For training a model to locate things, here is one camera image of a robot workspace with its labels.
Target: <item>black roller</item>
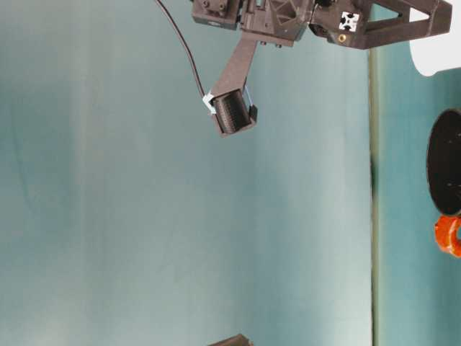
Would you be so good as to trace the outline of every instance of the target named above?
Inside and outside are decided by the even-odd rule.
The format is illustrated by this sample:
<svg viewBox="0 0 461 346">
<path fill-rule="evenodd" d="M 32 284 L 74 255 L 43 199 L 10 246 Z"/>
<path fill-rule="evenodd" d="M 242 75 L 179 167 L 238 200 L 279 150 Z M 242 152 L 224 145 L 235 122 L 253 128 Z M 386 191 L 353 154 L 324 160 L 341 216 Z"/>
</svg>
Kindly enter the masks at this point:
<svg viewBox="0 0 461 346">
<path fill-rule="evenodd" d="M 446 110 L 435 122 L 426 167 L 437 209 L 447 216 L 461 215 L 461 110 Z"/>
<path fill-rule="evenodd" d="M 240 90 L 235 90 L 213 100 L 219 126 L 226 134 L 238 132 L 251 124 L 250 115 Z"/>
</svg>

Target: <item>black cable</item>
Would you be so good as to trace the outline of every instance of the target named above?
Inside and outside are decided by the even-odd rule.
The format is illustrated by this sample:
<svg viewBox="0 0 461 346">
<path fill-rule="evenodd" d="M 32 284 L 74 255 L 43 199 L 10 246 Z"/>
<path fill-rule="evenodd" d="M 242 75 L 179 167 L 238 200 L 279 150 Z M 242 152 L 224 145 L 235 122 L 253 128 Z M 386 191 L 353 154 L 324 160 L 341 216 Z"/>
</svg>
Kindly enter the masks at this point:
<svg viewBox="0 0 461 346">
<path fill-rule="evenodd" d="M 181 30 L 179 30 L 173 17 L 171 16 L 168 9 L 166 9 L 165 5 L 161 2 L 161 0 L 154 0 L 154 1 L 158 4 L 161 11 L 165 14 L 166 18 L 168 19 L 171 26 L 173 27 L 176 35 L 178 36 L 179 42 L 181 42 L 182 46 L 186 50 L 186 54 L 189 59 L 190 66 L 192 68 L 192 73 L 194 74 L 195 83 L 197 84 L 197 88 L 199 89 L 200 96 L 203 98 L 205 95 L 205 92 L 203 91 L 203 85 L 202 85 L 202 82 L 200 81 L 200 76 L 199 76 L 199 73 L 197 72 L 197 67 L 195 66 L 194 57 L 192 56 L 192 52 L 190 51 L 189 46 L 187 45 L 186 40 L 184 39 L 184 36 L 181 34 Z"/>
</svg>

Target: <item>black round plate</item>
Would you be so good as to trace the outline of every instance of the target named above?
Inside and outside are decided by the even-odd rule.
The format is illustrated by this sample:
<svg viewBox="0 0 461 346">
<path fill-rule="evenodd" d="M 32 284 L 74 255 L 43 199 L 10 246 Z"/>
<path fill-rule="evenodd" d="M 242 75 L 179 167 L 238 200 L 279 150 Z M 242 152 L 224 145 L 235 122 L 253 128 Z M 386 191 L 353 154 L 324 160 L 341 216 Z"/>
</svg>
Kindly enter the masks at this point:
<svg viewBox="0 0 461 346">
<path fill-rule="evenodd" d="M 427 181 L 442 214 L 461 214 L 461 110 L 446 110 L 432 128 L 427 149 Z"/>
</svg>

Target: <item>orange ring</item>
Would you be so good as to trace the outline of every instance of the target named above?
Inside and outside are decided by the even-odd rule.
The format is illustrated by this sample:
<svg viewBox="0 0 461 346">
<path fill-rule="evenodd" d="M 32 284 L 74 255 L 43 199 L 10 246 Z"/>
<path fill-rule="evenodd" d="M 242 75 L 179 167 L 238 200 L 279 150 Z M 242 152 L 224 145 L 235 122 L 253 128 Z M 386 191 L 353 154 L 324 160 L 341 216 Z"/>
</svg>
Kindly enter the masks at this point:
<svg viewBox="0 0 461 346">
<path fill-rule="evenodd" d="M 443 252 L 461 257 L 461 240 L 458 239 L 458 229 L 461 218 L 457 216 L 440 216 L 435 224 L 435 241 Z"/>
</svg>

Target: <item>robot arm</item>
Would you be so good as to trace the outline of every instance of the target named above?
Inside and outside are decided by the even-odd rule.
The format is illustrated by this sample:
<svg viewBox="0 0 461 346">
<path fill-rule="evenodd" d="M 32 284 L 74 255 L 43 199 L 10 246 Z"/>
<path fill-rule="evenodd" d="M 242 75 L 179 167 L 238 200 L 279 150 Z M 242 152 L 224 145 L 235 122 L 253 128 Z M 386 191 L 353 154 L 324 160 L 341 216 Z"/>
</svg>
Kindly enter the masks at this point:
<svg viewBox="0 0 461 346">
<path fill-rule="evenodd" d="M 368 49 L 449 32 L 452 5 L 443 0 L 192 0 L 194 21 L 243 32 L 220 79 L 204 97 L 222 136 L 256 124 L 257 108 L 243 100 L 257 43 L 292 47 L 310 30 L 330 43 Z M 370 21 L 373 4 L 396 18 Z M 410 10 L 426 19 L 410 21 Z"/>
</svg>

